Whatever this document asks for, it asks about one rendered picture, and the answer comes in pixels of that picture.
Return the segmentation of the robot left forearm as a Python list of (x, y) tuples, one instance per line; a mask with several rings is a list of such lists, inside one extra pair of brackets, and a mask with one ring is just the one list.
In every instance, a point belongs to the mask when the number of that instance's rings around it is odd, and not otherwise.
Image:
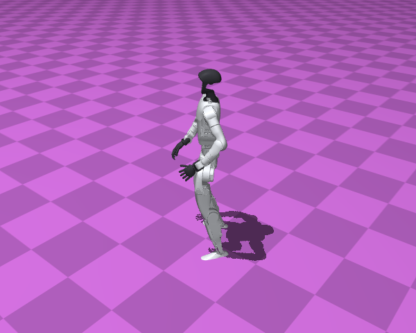
[(201, 158), (199, 162), (195, 163), (197, 170), (208, 166), (211, 164), (211, 162), (218, 158), (222, 147), (223, 145), (220, 141), (215, 141), (213, 146), (209, 149), (209, 152), (203, 158)]

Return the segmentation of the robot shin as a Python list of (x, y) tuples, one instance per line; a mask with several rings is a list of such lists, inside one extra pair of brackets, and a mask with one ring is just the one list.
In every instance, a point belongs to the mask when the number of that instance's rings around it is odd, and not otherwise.
[[(209, 216), (207, 217), (207, 222), (204, 220), (205, 227), (207, 229), (207, 233), (209, 238), (211, 239), (214, 248), (216, 249), (217, 255), (223, 254), (223, 247), (221, 243), (221, 226), (219, 221), (219, 215), (216, 212), (210, 212)], [(218, 251), (217, 251), (218, 249)], [(218, 253), (220, 251), (220, 254)]]
[[(210, 202), (210, 206), (209, 207), (212, 207), (212, 208), (216, 209), (218, 211), (218, 213), (219, 213), (219, 207), (217, 206), (216, 199), (214, 198), (213, 195), (211, 196), (211, 202)], [(222, 220), (222, 218), (220, 216), (220, 213), (219, 213), (219, 221), (220, 221), (220, 226), (223, 227), (223, 223), (224, 222), (223, 222), (223, 220)]]

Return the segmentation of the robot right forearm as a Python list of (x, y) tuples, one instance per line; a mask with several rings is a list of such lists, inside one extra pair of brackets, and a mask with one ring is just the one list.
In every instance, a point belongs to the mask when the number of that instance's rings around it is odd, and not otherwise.
[(190, 144), (192, 142), (192, 139), (196, 136), (197, 132), (198, 132), (198, 128), (197, 128), (197, 121), (196, 121), (196, 118), (195, 118), (194, 122), (192, 123), (192, 126), (188, 130), (187, 134), (184, 136), (184, 140), (186, 138), (189, 138), (191, 140), (189, 142), (189, 144)]

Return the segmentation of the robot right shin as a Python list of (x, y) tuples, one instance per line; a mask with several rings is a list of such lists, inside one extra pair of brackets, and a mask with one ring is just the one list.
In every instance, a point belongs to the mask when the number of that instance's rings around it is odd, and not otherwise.
[[(212, 208), (216, 209), (218, 211), (218, 213), (219, 213), (219, 207), (217, 206), (216, 199), (214, 198), (213, 195), (211, 196), (211, 202), (210, 202), (210, 206), (209, 207), (212, 207)], [(222, 220), (222, 218), (220, 216), (220, 213), (219, 213), (219, 221), (220, 221), (220, 226), (223, 227), (223, 223), (224, 222), (223, 222), (223, 220)]]

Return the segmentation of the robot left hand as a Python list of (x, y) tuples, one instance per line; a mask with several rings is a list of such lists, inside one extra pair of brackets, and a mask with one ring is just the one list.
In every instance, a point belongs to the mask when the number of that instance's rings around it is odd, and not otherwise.
[(187, 181), (189, 178), (193, 177), (196, 172), (199, 172), (200, 170), (202, 170), (204, 168), (203, 167), (203, 168), (197, 170), (197, 168), (195, 166), (195, 163), (197, 163), (199, 161), (200, 160), (194, 162), (192, 165), (190, 165), (190, 164), (189, 165), (183, 165), (183, 164), (180, 165), (181, 167), (186, 167), (183, 170), (179, 171), (179, 173), (184, 172), (184, 173), (180, 174), (180, 176), (183, 176), (184, 174), (186, 174), (184, 177), (182, 177), (182, 179), (185, 179), (188, 176), (188, 178), (185, 180), (185, 181)]

